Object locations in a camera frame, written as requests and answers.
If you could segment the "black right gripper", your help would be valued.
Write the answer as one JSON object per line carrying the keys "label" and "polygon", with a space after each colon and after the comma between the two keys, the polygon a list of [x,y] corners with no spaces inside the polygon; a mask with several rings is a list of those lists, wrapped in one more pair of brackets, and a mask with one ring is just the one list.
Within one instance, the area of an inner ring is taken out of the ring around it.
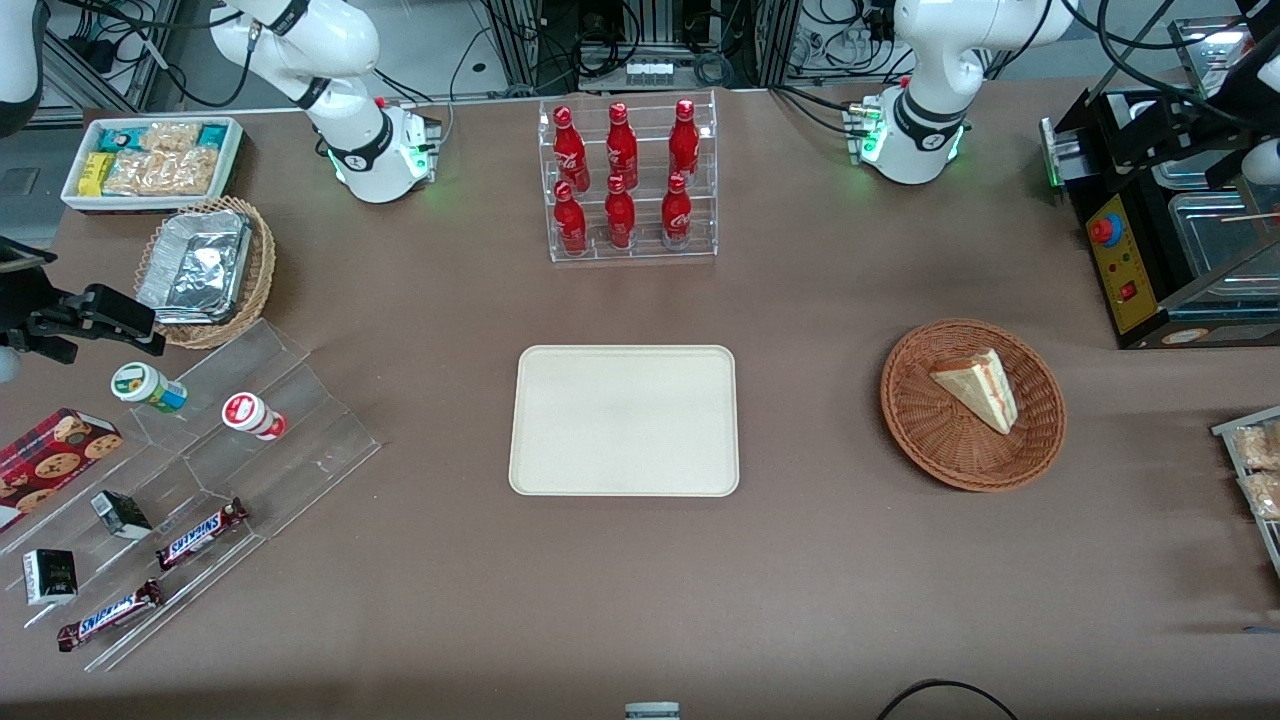
{"label": "black right gripper", "polygon": [[54,252],[1,237],[3,347],[70,365],[79,351],[67,338],[72,334],[113,340],[152,357],[164,355],[166,340],[155,331],[151,307],[106,284],[88,284],[69,295],[45,273],[56,260]]}

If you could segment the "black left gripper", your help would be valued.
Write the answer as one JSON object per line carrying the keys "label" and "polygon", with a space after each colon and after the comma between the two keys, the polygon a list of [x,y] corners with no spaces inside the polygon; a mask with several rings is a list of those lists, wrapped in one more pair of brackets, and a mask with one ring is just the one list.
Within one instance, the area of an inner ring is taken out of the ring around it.
{"label": "black left gripper", "polygon": [[1207,172],[1210,188],[1242,176],[1253,184],[1276,184],[1277,41],[1263,40],[1228,72],[1211,104],[1238,119],[1216,126],[1203,108],[1171,94],[1106,92],[1091,104],[1091,136],[1110,141],[1120,135],[1137,145],[1132,165],[1149,169],[1207,151],[1231,150]]}

